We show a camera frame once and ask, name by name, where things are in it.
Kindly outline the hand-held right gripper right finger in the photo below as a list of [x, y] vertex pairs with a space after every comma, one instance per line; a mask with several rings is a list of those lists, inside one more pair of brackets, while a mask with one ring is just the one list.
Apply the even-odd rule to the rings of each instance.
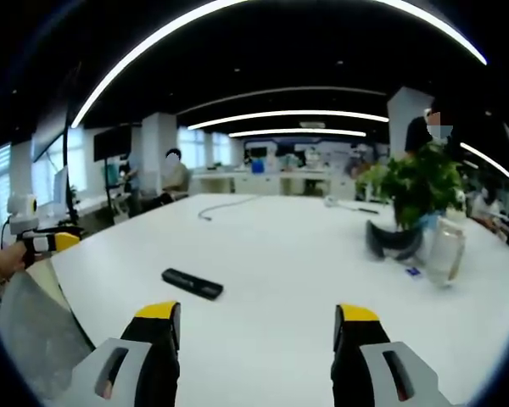
[[331, 380], [336, 406], [450, 406], [435, 371], [389, 339], [377, 314], [336, 306]]

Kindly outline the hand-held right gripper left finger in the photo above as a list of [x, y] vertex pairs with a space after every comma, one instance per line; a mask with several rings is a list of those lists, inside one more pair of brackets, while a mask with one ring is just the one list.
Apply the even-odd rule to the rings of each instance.
[[181, 305], [140, 309], [119, 338], [109, 338], [72, 371], [56, 406], [173, 406], [180, 376]]

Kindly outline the person's left hand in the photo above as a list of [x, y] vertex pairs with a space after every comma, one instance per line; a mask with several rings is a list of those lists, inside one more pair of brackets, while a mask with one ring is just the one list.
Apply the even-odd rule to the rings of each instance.
[[26, 247], [22, 242], [0, 248], [0, 279], [9, 279], [14, 273], [25, 270], [25, 253]]

